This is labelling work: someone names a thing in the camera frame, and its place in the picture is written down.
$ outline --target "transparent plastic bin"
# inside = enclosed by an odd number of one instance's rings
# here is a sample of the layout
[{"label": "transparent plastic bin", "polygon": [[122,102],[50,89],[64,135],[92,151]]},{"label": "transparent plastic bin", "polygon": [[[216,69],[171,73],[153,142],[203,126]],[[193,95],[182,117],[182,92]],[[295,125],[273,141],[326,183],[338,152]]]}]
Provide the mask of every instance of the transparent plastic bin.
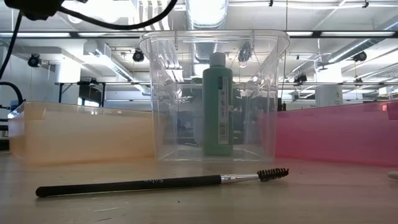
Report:
[{"label": "transparent plastic bin", "polygon": [[[161,161],[273,161],[279,59],[289,44],[289,36],[277,30],[143,35],[140,48],[150,60],[155,157]],[[225,53],[226,67],[233,71],[230,156],[205,156],[201,148],[206,103],[201,75],[213,52]]]},{"label": "transparent plastic bin", "polygon": [[10,115],[10,151],[25,164],[154,156],[150,112],[26,101]]}]

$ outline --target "mascara brush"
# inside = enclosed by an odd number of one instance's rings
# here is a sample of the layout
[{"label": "mascara brush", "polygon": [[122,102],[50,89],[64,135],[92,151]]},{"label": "mascara brush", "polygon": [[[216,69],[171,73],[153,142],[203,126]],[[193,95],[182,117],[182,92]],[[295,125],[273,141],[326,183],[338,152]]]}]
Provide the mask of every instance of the mascara brush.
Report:
[{"label": "mascara brush", "polygon": [[80,184],[39,187],[38,197],[71,194],[90,194],[99,192],[119,192],[128,190],[171,189],[178,187],[199,187],[207,185],[230,184],[260,179],[261,182],[276,180],[289,174],[289,169],[260,170],[257,174],[221,174],[200,177],[179,177],[170,179],[138,180],[107,184]]}]

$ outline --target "table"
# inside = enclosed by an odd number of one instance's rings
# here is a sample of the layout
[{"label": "table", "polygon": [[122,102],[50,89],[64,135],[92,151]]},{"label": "table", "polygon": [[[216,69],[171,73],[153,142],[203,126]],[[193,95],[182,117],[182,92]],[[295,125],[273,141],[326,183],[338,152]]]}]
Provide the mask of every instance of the table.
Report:
[{"label": "table", "polygon": [[[189,175],[253,173],[288,167],[268,183],[37,198],[41,185],[87,184]],[[277,159],[274,164],[158,163],[152,159],[24,167],[0,153],[1,223],[397,223],[392,168]]]}]

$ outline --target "green bottle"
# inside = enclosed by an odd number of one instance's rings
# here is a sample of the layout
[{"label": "green bottle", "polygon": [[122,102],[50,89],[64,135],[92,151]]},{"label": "green bottle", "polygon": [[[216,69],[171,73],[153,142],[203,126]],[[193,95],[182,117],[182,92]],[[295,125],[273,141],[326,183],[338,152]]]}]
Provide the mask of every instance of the green bottle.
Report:
[{"label": "green bottle", "polygon": [[230,156],[233,151],[232,70],[225,54],[210,55],[203,71],[203,152],[206,156]]}]

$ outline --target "metal ferrule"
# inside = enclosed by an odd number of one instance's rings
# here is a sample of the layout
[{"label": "metal ferrule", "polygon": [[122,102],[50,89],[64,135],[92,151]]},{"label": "metal ferrule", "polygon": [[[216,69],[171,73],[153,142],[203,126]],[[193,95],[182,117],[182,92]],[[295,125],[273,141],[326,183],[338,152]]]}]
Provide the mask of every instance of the metal ferrule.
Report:
[{"label": "metal ferrule", "polygon": [[223,174],[221,175],[221,183],[237,183],[248,180],[257,180],[259,176],[257,174]]}]

